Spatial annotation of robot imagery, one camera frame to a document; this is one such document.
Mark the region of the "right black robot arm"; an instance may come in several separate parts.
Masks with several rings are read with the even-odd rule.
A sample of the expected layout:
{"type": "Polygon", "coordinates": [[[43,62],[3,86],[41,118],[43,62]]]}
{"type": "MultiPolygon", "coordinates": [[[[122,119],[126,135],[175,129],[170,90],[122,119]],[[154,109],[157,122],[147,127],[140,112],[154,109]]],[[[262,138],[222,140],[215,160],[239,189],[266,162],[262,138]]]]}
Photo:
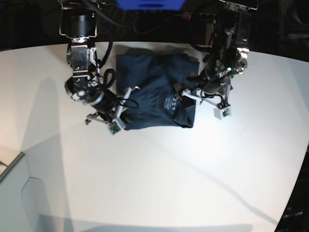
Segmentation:
{"type": "Polygon", "coordinates": [[[103,11],[106,6],[103,0],[61,0],[61,22],[59,34],[69,39],[66,61],[72,68],[72,76],[65,82],[67,94],[76,102],[89,105],[96,111],[86,117],[86,124],[92,121],[102,122],[119,130],[125,128],[125,111],[130,108],[130,94],[133,88],[128,87],[124,94],[117,95],[110,88],[116,79],[114,69],[107,69],[100,74],[113,45],[110,29],[104,28],[108,35],[108,48],[102,59],[97,56],[97,47],[93,42],[99,34],[98,21],[108,22],[112,26],[127,28],[134,22],[116,20],[103,11]]]}

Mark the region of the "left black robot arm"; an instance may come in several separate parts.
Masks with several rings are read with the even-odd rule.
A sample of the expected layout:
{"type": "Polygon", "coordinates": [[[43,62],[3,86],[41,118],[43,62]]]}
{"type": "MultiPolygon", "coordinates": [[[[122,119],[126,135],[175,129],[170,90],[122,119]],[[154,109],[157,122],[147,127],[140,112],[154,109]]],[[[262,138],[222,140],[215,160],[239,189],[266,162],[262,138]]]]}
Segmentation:
{"type": "Polygon", "coordinates": [[[220,103],[215,104],[218,109],[229,107],[231,80],[248,66],[251,12],[258,9],[258,1],[219,0],[217,5],[219,12],[212,20],[212,43],[207,47],[190,43],[195,50],[206,53],[203,58],[205,68],[198,76],[189,77],[186,83],[174,86],[175,97],[184,108],[213,97],[221,99],[220,103]]]}

